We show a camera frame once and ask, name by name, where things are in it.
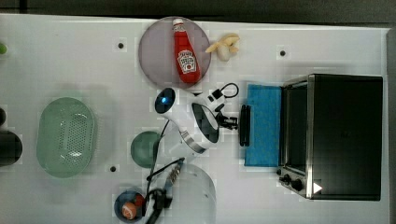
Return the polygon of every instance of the toaster oven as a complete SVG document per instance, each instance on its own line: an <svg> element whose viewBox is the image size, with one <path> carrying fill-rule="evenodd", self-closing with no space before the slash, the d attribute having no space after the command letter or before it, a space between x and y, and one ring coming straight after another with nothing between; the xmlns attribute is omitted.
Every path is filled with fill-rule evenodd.
<svg viewBox="0 0 396 224"><path fill-rule="evenodd" d="M382 77L313 74L282 88L279 181L313 200L379 201Z"/></svg>

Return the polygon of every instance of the ketchup bottle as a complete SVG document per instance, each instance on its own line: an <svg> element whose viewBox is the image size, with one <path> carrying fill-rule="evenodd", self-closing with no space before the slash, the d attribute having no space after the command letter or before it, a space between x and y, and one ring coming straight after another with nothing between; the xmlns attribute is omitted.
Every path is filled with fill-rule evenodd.
<svg viewBox="0 0 396 224"><path fill-rule="evenodd" d="M182 19L173 20L175 34L175 61L180 79L185 83L196 83L201 78L201 71L195 57L189 36L183 27Z"/></svg>

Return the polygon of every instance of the tabletop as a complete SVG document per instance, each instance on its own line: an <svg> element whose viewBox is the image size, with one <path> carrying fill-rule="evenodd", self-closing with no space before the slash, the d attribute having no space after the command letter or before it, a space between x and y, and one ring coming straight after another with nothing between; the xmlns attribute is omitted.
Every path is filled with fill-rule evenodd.
<svg viewBox="0 0 396 224"><path fill-rule="evenodd" d="M23 143L20 160L0 168L0 223L119 223L115 198L131 186L143 189L149 170L131 158L130 145L143 131L160 132L165 120L153 109L160 87L143 74L137 49L155 20L0 14L0 107L2 129ZM241 37L227 63L212 55L205 78L191 91L228 82L240 94L224 107L238 117L247 83L281 85L312 73L386 78L388 29L196 22L212 42L227 33ZM284 57L279 55L286 51ZM380 202L309 201L283 188L275 168L244 166L237 131L193 163L216 187L218 223L389 223L387 85L384 84L384 147ZM97 134L88 167L75 177L48 175L36 158L38 122L54 99L71 96L95 116ZM116 172L110 172L115 166Z"/></svg>

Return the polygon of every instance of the banana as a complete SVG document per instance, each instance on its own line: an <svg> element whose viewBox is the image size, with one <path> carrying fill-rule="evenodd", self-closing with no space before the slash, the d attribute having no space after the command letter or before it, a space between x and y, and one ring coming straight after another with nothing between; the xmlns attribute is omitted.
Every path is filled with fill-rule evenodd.
<svg viewBox="0 0 396 224"><path fill-rule="evenodd" d="M231 57L231 53L239 51L239 35L238 34L227 34L224 35L218 42L209 46L206 49L206 53L217 51L219 59L228 62Z"/></svg>

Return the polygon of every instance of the ketchup label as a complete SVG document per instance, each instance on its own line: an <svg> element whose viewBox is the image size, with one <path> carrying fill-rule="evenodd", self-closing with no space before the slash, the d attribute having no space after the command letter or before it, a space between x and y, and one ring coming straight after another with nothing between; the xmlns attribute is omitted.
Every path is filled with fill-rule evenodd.
<svg viewBox="0 0 396 224"><path fill-rule="evenodd" d="M183 74L196 71L196 62L191 51L185 49L179 52L177 61Z"/></svg>

